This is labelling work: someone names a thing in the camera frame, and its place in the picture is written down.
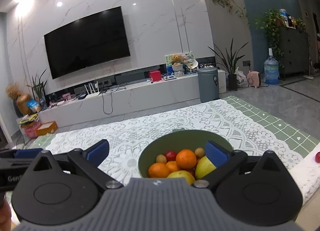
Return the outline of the person's hand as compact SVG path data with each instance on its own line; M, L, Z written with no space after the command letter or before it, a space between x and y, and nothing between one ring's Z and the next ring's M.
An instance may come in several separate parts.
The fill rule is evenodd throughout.
M0 210L0 230L11 231L11 209L6 199Z

